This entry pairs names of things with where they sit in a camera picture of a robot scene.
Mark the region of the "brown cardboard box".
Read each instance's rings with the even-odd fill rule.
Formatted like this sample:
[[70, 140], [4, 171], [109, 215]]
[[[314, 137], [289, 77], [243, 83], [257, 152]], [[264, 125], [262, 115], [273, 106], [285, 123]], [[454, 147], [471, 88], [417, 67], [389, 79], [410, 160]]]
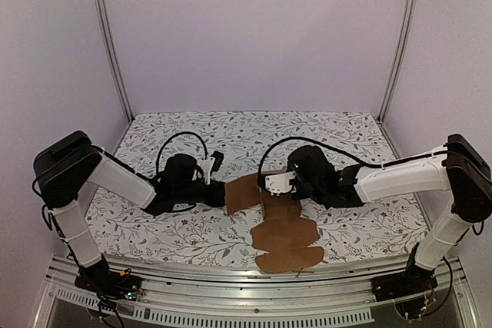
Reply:
[[291, 195], [272, 195], [257, 185], [258, 176], [249, 174], [225, 185], [228, 215], [261, 206], [262, 222], [250, 229], [252, 247], [260, 253], [255, 263], [264, 273], [301, 272], [324, 258], [317, 224], [301, 217], [301, 202]]

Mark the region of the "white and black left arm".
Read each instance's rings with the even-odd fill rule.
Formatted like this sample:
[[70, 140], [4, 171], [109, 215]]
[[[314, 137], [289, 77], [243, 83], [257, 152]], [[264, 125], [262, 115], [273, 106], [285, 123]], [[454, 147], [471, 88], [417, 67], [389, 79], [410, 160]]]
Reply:
[[45, 224], [56, 231], [77, 265], [75, 285], [115, 300], [133, 300], [142, 284], [130, 269], [111, 270], [99, 250], [79, 204], [86, 185], [114, 194], [153, 217], [190, 211], [199, 204], [219, 208], [225, 206], [225, 184], [212, 176], [223, 160], [219, 151], [205, 151], [200, 161], [175, 154], [164, 166], [157, 164], [155, 175], [148, 177], [93, 144], [83, 131], [39, 153], [33, 162], [32, 190], [43, 201]]

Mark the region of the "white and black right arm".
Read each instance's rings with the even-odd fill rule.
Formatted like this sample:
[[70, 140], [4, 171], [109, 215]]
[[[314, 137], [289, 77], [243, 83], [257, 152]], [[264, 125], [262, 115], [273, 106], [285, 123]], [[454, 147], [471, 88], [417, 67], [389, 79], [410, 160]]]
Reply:
[[491, 215], [490, 166], [459, 134], [447, 143], [415, 157], [386, 164], [356, 164], [334, 168], [323, 151], [305, 145], [288, 156], [295, 172], [296, 195], [327, 209], [361, 207], [395, 195], [450, 192], [450, 204], [429, 234], [413, 247], [404, 271], [375, 277], [372, 292], [377, 301], [392, 300], [435, 288], [434, 271], [447, 252], [476, 223]]

